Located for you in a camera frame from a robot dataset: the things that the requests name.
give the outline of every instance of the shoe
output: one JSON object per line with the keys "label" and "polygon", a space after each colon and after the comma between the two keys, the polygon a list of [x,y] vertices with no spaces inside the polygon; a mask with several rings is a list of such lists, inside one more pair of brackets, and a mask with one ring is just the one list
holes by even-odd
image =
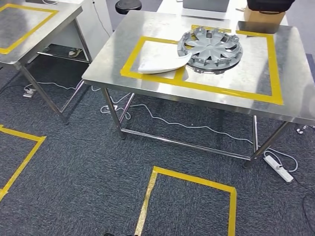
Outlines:
{"label": "shoe", "polygon": [[71,50],[69,52],[68,56],[69,58],[76,58],[77,56],[79,56],[79,54],[80,54],[80,52],[82,52],[82,49],[79,49],[79,48],[71,48]]}

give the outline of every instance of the power strip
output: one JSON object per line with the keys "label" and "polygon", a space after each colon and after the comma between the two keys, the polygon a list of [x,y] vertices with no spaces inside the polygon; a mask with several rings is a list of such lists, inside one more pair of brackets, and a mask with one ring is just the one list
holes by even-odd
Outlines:
{"label": "power strip", "polygon": [[264,157],[264,160],[265,160],[267,163],[268,163],[270,166],[271,166],[273,170],[277,172],[279,175],[280,175],[283,179],[284,179],[287,183],[290,183],[291,181],[293,180],[293,177],[292,175],[289,174],[288,171],[284,169],[283,166],[281,166],[278,162],[275,161],[270,155]]}
{"label": "power strip", "polygon": [[25,93],[23,95],[23,97],[32,97],[32,95],[34,95],[34,93],[36,92],[36,89],[33,88],[26,88],[25,90]]}

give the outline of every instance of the yellow tape square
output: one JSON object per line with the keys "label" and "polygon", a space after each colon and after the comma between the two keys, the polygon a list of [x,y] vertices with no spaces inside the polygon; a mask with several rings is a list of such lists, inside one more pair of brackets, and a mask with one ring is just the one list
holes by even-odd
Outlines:
{"label": "yellow tape square", "polygon": [[0,125],[0,132],[36,142],[36,144],[8,181],[7,184],[5,185],[3,189],[0,189],[1,202],[2,198],[8,193],[10,187],[29,163],[30,159],[32,159],[32,157],[42,145],[42,143],[44,142],[46,136],[38,137],[13,129],[4,128],[3,125]]}
{"label": "yellow tape square", "polygon": [[179,178],[179,179],[190,181],[193,183],[202,184],[202,185],[230,193],[230,210],[229,210],[229,217],[228,217],[227,236],[235,236],[235,222],[236,218],[236,189],[236,188],[221,184],[221,183],[213,182],[213,181],[210,181],[210,180],[207,180],[204,178],[190,176],[190,175],[182,174],[182,173],[175,172],[175,171],[170,171],[170,170],[163,169],[163,168],[157,167],[157,166],[153,166],[153,169],[152,170],[146,195],[144,197],[144,201],[142,205],[141,211],[140,212],[139,219],[137,220],[137,224],[135,229],[134,235],[137,235],[137,236],[141,235],[145,219],[147,217],[147,211],[149,205],[150,196],[151,195],[151,192],[153,189],[158,174]]}
{"label": "yellow tape square", "polygon": [[[195,29],[196,25],[192,25],[192,29]],[[205,27],[206,29],[212,29],[212,27]],[[231,32],[230,29],[219,29],[225,32]],[[278,65],[276,62],[276,47],[273,42],[273,35],[272,34],[265,34],[265,33],[255,33],[255,32],[249,32],[249,31],[236,31],[237,34],[244,34],[248,36],[256,36],[256,37],[265,37],[267,40],[267,53],[268,53],[268,66],[270,71],[270,83],[271,89],[271,95],[260,94],[260,93],[253,93],[253,92],[246,92],[240,91],[230,88],[220,88],[216,86],[211,85],[203,85],[193,82],[183,81],[183,76],[185,71],[185,66],[177,69],[175,76],[173,79],[164,78],[159,75],[152,75],[152,74],[141,74],[137,72],[131,71],[132,65],[136,60],[137,55],[140,53],[141,48],[146,41],[153,41],[159,43],[170,43],[170,44],[178,44],[178,41],[174,40],[167,40],[167,39],[160,39],[160,38],[153,38],[153,37],[146,37],[141,36],[139,41],[135,45],[134,50],[129,55],[125,65],[120,70],[122,76],[135,78],[135,79],[142,79],[157,83],[165,83],[169,85],[180,86],[190,89],[198,89],[208,92],[215,92],[230,96],[242,97],[251,100],[256,100],[261,102],[268,102],[273,103],[277,105],[283,105],[283,96],[281,93],[281,85],[278,73]]]}
{"label": "yellow tape square", "polygon": [[59,11],[57,10],[51,10],[51,9],[44,9],[44,8],[36,8],[36,7],[30,7],[30,6],[22,6],[22,5],[17,5],[17,4],[11,4],[8,3],[2,7],[0,7],[0,12],[6,9],[6,8],[17,8],[17,9],[25,9],[25,10],[33,10],[33,11],[42,11],[42,12],[49,12],[51,13],[48,17],[45,18],[42,22],[39,23],[38,25],[35,26],[34,28],[29,30],[29,32],[24,34],[21,38],[12,43],[11,45],[8,46],[8,48],[0,48],[0,54],[8,54],[11,51],[14,50],[14,48],[19,46],[20,43],[23,42],[26,38],[29,37],[31,34],[34,33],[35,31],[39,29],[45,23],[48,22],[48,20],[51,19],[53,16],[56,15]]}

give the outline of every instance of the black bag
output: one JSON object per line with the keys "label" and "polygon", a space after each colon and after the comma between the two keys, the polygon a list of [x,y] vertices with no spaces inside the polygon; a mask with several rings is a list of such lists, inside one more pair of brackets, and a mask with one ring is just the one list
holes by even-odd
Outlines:
{"label": "black bag", "polygon": [[248,7],[252,11],[284,12],[291,7],[295,0],[247,0]]}

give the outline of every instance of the black stool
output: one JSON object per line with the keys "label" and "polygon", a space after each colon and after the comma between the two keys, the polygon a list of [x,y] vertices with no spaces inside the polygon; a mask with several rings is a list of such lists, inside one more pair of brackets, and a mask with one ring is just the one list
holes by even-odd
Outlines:
{"label": "black stool", "polygon": [[142,4],[140,0],[119,0],[116,3],[115,8],[119,14],[126,15],[130,10],[141,10]]}

